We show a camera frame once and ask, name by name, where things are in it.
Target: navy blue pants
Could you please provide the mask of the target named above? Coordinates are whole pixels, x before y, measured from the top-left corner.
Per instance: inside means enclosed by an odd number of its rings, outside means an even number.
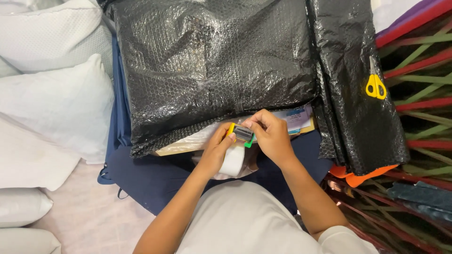
[[[320,183],[333,165],[331,160],[318,159],[320,141],[320,133],[317,130],[302,134],[291,141],[295,155],[317,183]],[[191,161],[192,153],[149,155],[141,159],[132,159],[130,149],[127,146],[121,147],[111,154],[107,161],[109,175],[135,201],[154,215],[158,215],[195,167]],[[281,170],[263,152],[258,154],[256,163],[259,169],[239,180],[259,184],[292,214],[296,214],[295,200]],[[237,179],[211,179],[204,191],[234,180]]]

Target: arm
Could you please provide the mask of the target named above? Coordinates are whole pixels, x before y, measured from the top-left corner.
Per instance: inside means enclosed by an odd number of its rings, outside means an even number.
[[[234,133],[221,141],[230,125],[225,123],[215,132],[196,168],[145,230],[133,254],[172,254],[177,250],[207,182],[218,173],[226,150],[234,143]]]
[[[262,152],[281,169],[303,223],[314,239],[318,240],[332,226],[348,226],[343,213],[295,156],[286,121],[263,109],[244,125],[254,131]]]

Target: packing tape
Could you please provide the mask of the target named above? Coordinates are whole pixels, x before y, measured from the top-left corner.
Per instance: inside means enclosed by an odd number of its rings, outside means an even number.
[[[226,150],[223,165],[219,173],[237,176],[242,169],[243,158],[245,157],[245,147],[243,144],[232,144]]]

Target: yellow scissors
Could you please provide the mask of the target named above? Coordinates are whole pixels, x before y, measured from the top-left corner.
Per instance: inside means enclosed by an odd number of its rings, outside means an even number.
[[[370,59],[370,76],[369,81],[367,82],[366,85],[366,94],[369,95],[370,97],[383,100],[386,98],[386,87],[385,85],[383,85],[383,82],[380,80],[380,78],[377,75],[377,72],[375,71],[372,56],[370,56],[369,59]]]

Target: hand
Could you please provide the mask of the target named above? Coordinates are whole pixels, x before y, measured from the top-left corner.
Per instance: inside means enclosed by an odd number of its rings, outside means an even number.
[[[196,171],[196,173],[210,179],[218,173],[218,171],[220,171],[220,168],[223,165],[226,150],[234,143],[235,140],[235,133],[231,133],[223,139],[230,125],[231,122],[226,122],[220,125],[217,131],[213,134],[213,137],[209,140],[207,148],[204,149],[201,160],[193,172]]]
[[[287,159],[296,159],[290,144],[286,121],[262,109],[245,120],[243,125],[254,131],[260,149],[278,167],[281,168]]]

